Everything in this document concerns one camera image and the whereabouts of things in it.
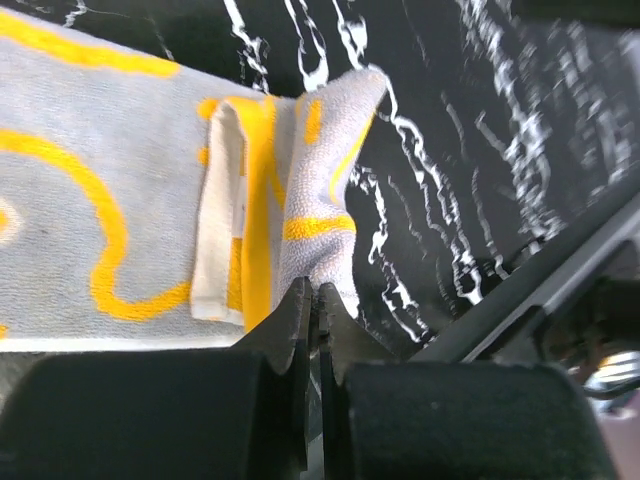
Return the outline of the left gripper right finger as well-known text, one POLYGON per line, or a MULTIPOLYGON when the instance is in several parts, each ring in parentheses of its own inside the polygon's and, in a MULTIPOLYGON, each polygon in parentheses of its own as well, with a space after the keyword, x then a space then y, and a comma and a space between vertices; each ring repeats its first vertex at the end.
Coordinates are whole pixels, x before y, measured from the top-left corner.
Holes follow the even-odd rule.
POLYGON ((615 479, 578 386, 548 364, 397 362, 319 291, 329 479, 615 479))

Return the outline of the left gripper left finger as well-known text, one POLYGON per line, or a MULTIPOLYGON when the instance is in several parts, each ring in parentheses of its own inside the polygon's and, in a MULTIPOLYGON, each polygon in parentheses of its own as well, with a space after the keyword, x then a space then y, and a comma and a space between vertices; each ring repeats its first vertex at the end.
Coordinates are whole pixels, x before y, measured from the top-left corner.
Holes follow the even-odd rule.
POLYGON ((295 479, 307 466, 312 289, 228 348, 59 354, 1 414, 5 479, 295 479))

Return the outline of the orange towel with grey pattern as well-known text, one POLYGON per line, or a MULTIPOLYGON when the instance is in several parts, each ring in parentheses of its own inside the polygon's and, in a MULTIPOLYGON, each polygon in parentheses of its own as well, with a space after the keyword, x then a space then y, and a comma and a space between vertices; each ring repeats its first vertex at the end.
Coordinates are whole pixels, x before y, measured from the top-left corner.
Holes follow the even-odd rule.
POLYGON ((1 348, 227 346, 359 298, 345 188, 386 77, 283 98, 1 12, 1 348))

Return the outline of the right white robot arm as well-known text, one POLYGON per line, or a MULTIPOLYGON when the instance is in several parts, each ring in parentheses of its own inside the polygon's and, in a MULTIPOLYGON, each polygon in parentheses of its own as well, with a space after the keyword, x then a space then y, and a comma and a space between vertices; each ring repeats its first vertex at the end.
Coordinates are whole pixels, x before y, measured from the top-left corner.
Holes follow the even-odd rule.
POLYGON ((458 107, 485 248, 469 309, 413 362, 557 362, 586 381, 638 345, 603 314, 605 269, 639 244, 639 5, 461 1, 487 84, 458 107))

